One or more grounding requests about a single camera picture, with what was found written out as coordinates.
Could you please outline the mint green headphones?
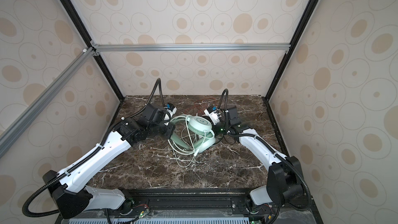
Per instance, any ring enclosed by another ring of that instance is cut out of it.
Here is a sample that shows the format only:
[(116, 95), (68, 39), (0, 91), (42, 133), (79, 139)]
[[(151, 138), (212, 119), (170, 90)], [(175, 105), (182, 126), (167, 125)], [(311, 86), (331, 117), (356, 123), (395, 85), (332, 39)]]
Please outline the mint green headphones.
[(183, 138), (173, 133), (171, 138), (168, 139), (168, 142), (174, 152), (184, 156), (197, 156), (216, 143), (212, 124), (209, 120), (200, 116), (191, 115), (180, 115), (170, 120), (170, 123), (173, 124), (178, 124), (180, 122), (185, 124), (185, 130), (187, 131), (190, 145), (188, 145)]

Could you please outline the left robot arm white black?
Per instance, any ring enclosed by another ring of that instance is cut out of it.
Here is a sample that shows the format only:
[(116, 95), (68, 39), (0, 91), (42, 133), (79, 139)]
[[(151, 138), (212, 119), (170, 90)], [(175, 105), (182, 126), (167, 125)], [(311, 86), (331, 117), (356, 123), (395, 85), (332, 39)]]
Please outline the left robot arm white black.
[[(58, 173), (50, 171), (45, 175), (45, 185), (28, 197), (24, 203), (23, 215), (39, 218), (60, 214), (64, 219), (70, 219), (86, 210), (118, 209), (125, 202), (122, 191), (106, 190), (98, 194), (95, 189), (87, 187), (87, 182), (114, 158), (139, 141), (157, 135), (169, 139), (174, 130), (175, 124), (170, 120), (162, 120), (160, 123), (150, 122), (148, 126), (142, 126), (133, 118), (126, 118), (113, 124), (101, 142), (84, 156)], [(57, 209), (41, 213), (30, 211), (30, 204), (45, 190), (50, 192)]]

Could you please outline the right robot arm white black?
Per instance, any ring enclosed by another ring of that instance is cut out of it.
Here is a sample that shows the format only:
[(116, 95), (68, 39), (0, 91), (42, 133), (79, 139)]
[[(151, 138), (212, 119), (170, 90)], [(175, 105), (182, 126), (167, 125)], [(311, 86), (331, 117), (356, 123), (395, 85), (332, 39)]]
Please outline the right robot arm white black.
[(267, 170), (266, 185), (250, 192), (254, 205), (272, 203), (282, 207), (287, 204), (298, 211), (311, 208), (311, 192), (304, 179), (301, 163), (296, 157), (288, 157), (276, 150), (247, 124), (240, 123), (228, 127), (220, 122), (213, 125), (213, 131), (238, 140)]

